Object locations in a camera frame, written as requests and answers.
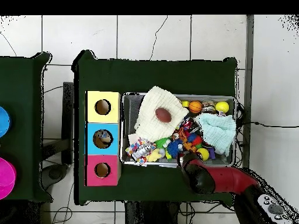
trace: green table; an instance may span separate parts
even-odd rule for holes
[[[82,51],[75,59],[75,202],[85,201],[202,201],[222,200],[231,206],[229,193],[196,195],[183,181],[180,169],[123,165],[115,187],[84,186],[84,101],[86,90],[147,92],[159,86],[174,94],[235,96],[235,58],[223,61],[128,61],[94,59]]]
[[[0,57],[0,106],[12,126],[0,139],[0,157],[16,167],[17,179],[8,200],[49,201],[39,184],[41,162],[41,77],[50,54],[33,58]]]

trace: blue circular object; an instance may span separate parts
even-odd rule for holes
[[[11,118],[4,108],[0,107],[0,138],[2,138],[8,131],[11,125]]]

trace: blue toy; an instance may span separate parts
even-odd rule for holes
[[[167,151],[171,155],[172,158],[176,158],[178,156],[178,153],[180,151],[182,151],[182,149],[183,149],[182,143],[183,143],[182,140],[177,139],[177,140],[174,140],[173,142],[171,142],[167,146]]]

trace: white cloth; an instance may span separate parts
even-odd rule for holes
[[[165,123],[157,119],[155,110],[162,107],[171,114],[171,122]],[[167,138],[173,134],[176,126],[188,114],[181,102],[171,92],[154,86],[144,96],[134,126],[136,134],[150,142]]]

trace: light blue towel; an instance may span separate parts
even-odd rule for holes
[[[215,147],[216,153],[228,156],[236,134],[236,123],[232,115],[219,117],[203,113],[196,117],[196,122],[201,125],[204,141]]]

